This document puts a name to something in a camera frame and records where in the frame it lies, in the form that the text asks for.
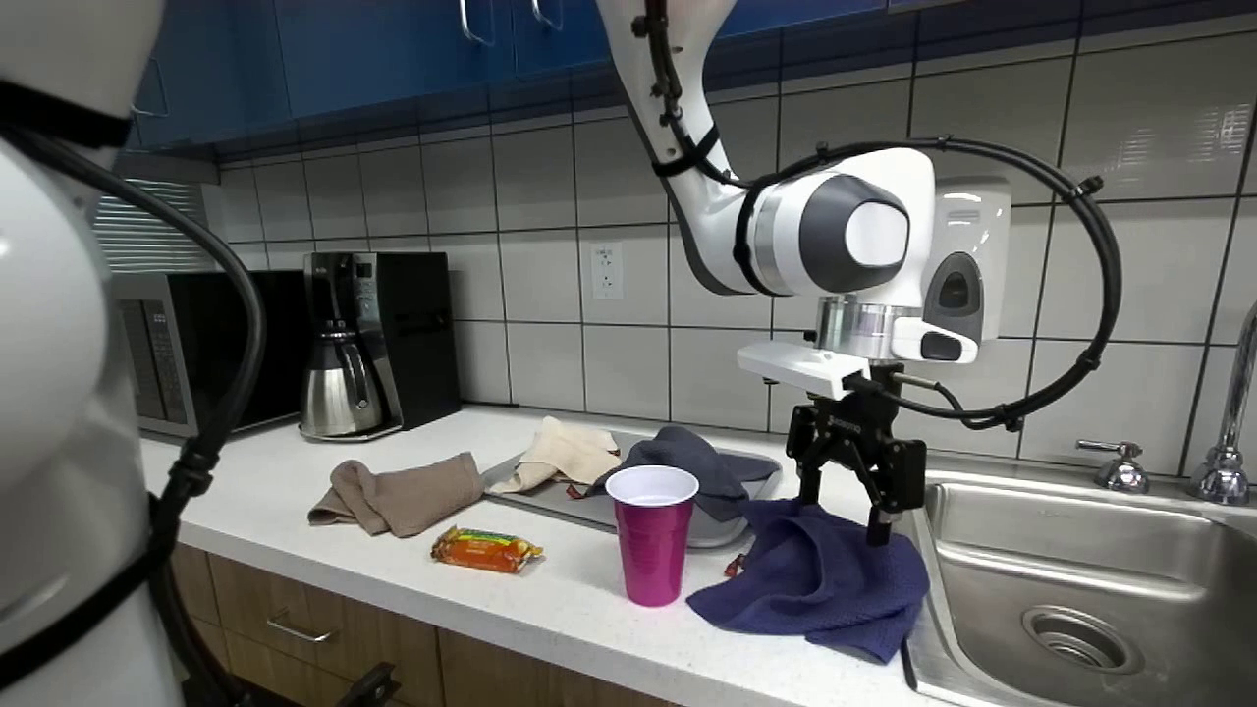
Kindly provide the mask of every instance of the sink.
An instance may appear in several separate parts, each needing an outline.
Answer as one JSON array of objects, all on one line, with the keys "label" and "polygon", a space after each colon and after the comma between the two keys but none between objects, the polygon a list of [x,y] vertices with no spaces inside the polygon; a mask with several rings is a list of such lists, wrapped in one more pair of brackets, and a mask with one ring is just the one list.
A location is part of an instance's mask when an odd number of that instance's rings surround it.
[{"label": "sink", "polygon": [[1257,512],[943,465],[898,519],[931,569],[908,641],[946,705],[1222,707],[1257,696]]}]

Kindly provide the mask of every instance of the plastic cup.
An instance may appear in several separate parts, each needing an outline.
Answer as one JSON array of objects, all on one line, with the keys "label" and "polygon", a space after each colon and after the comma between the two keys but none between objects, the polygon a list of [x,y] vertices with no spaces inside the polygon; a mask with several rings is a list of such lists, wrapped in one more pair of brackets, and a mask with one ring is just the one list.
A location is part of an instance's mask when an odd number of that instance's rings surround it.
[{"label": "plastic cup", "polygon": [[684,468],[622,468],[604,491],[617,502],[625,593],[633,605],[680,596],[684,546],[698,480]]}]

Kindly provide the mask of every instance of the white tile wall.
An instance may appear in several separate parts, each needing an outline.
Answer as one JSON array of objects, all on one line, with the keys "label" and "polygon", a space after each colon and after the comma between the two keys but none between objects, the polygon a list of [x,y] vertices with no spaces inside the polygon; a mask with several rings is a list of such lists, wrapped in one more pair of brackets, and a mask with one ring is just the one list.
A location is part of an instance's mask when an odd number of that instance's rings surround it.
[{"label": "white tile wall", "polygon": [[1257,301],[1257,201],[1241,201],[1241,218],[1235,224],[1227,277],[1222,277],[1222,301],[1215,318],[1215,343],[1239,343],[1249,308]]},{"label": "white tile wall", "polygon": [[1070,172],[1103,172],[1107,201],[1235,191],[1255,122],[1255,66],[1255,34],[1082,55]]},{"label": "white tile wall", "polygon": [[[1257,16],[1084,41],[1082,55],[1066,41],[787,78],[726,89],[715,113],[743,177],[804,156],[822,140],[908,130],[1066,156],[1073,177],[1103,172],[1103,201],[1114,201],[1107,214],[1128,256],[1128,308],[1103,368],[1035,417],[1024,438],[969,438],[914,417],[904,417],[898,431],[919,431],[943,451],[1035,459],[1084,459],[1073,451],[1078,438],[1128,438],[1146,447],[1146,468],[1180,470],[1180,459],[1196,459],[1219,430],[1230,343],[1257,298],[1255,198],[1235,224],[1241,169],[1255,163],[1247,155],[1257,100],[1249,66],[1257,66]],[[943,177],[987,172],[943,163]],[[1044,384],[1078,359],[1078,337],[1087,337],[1095,309],[1084,235],[1070,218],[1052,224],[1052,210],[1020,177],[1014,191],[1001,343],[987,345],[974,368],[919,368],[953,384],[968,404],[1016,397],[1024,377]],[[750,431],[787,431],[791,404],[802,401],[795,389],[765,389],[740,375],[736,349],[769,330],[798,337],[812,326],[816,298],[709,294],[684,263],[680,227],[622,105],[537,122],[486,118],[458,133],[338,155],[228,163],[220,185],[206,188],[206,214],[210,224],[242,241],[238,253],[255,269],[301,269],[316,249],[418,253],[434,235],[434,249],[452,261],[470,401]],[[622,291],[595,288],[602,249],[622,263]]]},{"label": "white tile wall", "polygon": [[502,235],[507,318],[582,324],[582,269],[574,231]]},{"label": "white tile wall", "polygon": [[587,326],[587,404],[667,422],[667,330]]},{"label": "white tile wall", "polygon": [[568,227],[574,214],[574,133],[533,130],[496,138],[500,227]]},{"label": "white tile wall", "polygon": [[[1113,203],[1122,249],[1122,309],[1114,337],[1205,343],[1219,291],[1230,201]],[[1087,337],[1101,324],[1101,271],[1092,241],[1062,218],[1048,253],[1044,337]]]},{"label": "white tile wall", "polygon": [[507,326],[510,397],[537,410],[587,410],[582,326]]}]

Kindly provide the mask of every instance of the kitchen counter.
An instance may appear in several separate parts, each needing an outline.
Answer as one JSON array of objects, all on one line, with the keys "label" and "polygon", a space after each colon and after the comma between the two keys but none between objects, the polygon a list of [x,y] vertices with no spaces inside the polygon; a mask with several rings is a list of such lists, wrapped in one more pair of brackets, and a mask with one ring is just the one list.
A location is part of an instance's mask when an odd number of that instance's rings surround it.
[{"label": "kitchen counter", "polygon": [[[629,605],[622,593],[617,540],[608,531],[496,500],[403,542],[371,540],[358,527],[305,523],[305,512],[326,491],[331,468],[341,459],[397,470],[470,451],[486,470],[517,455],[537,422],[541,411],[465,410],[379,445],[305,445],[296,426],[242,438],[224,447],[211,491],[185,512],[180,542],[672,705],[931,705],[904,685],[898,662],[876,667],[812,648],[802,635],[722,633],[684,600],[667,610]],[[589,426],[642,438],[656,431],[622,422]],[[798,491],[777,439],[709,439],[726,451],[773,455],[787,468],[777,494]],[[142,445],[152,491],[165,485],[172,455],[172,445]],[[856,523],[868,512],[866,486],[845,470],[824,474],[822,502]],[[545,562],[524,578],[441,565],[427,549],[452,523],[541,542]],[[722,565],[743,546],[690,549],[684,593],[722,582]]]}]

